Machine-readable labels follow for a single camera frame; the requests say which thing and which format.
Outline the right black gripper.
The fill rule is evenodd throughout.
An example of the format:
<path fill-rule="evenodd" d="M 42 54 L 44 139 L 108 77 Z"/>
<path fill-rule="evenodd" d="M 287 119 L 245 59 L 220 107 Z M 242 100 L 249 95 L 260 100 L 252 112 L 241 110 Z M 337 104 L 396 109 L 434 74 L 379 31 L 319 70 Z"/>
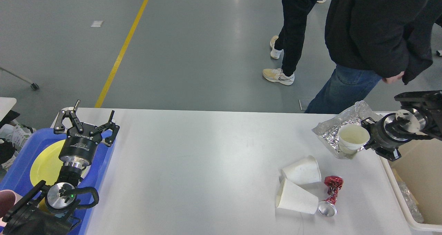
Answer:
<path fill-rule="evenodd" d="M 388 114 L 379 121 L 368 117 L 361 120 L 363 127 L 370 134 L 369 143 L 364 145 L 364 149 L 373 149 L 377 155 L 396 161 L 402 157 L 398 147 L 406 143 L 406 139 L 395 137 L 386 130 L 386 125 L 391 124 L 396 119 L 396 114 Z"/>

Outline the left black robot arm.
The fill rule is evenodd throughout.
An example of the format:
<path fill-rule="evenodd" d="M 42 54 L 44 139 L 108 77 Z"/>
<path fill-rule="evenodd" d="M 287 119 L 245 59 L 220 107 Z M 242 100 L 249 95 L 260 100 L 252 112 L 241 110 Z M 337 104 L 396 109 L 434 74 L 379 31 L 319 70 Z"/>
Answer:
<path fill-rule="evenodd" d="M 98 126 L 61 109 L 53 130 L 37 131 L 25 144 L 1 188 L 17 200 L 2 216 L 2 235 L 80 235 L 99 202 L 98 190 L 120 126 Z"/>

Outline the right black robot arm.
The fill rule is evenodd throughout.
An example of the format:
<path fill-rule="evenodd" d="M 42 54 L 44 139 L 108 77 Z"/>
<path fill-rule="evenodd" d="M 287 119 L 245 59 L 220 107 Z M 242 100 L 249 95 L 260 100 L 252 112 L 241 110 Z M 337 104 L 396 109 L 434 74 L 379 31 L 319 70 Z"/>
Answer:
<path fill-rule="evenodd" d="M 378 121 L 371 117 L 361 121 L 370 135 L 364 149 L 396 161 L 402 156 L 399 147 L 412 140 L 442 139 L 441 90 L 403 92 L 394 99 L 401 104 L 398 111 Z"/>

